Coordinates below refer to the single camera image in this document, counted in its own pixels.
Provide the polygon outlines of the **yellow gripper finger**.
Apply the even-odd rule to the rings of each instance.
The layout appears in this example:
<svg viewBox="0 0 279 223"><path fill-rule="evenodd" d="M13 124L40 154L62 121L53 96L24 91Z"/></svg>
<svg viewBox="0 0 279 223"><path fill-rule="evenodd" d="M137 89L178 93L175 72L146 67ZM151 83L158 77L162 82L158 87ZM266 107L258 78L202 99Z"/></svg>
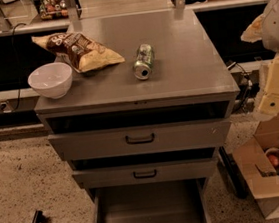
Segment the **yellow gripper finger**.
<svg viewBox="0 0 279 223"><path fill-rule="evenodd" d="M254 43L263 39L262 21L264 16L260 14L255 20L242 32L241 40L247 43Z"/></svg>
<svg viewBox="0 0 279 223"><path fill-rule="evenodd" d="M270 120L279 113L279 53L269 64L261 65L259 78L260 91L254 103L254 118Z"/></svg>

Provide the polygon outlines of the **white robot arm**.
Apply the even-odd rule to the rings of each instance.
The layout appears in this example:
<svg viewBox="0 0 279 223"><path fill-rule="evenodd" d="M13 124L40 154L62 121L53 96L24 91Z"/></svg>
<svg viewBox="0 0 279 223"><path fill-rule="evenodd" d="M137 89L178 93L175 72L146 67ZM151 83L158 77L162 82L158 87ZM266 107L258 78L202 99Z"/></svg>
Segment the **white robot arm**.
<svg viewBox="0 0 279 223"><path fill-rule="evenodd" d="M279 113L279 0L267 3L263 13L242 32L241 40L249 43L260 40L266 50L276 53L262 68L261 90L254 113L260 121L270 120Z"/></svg>

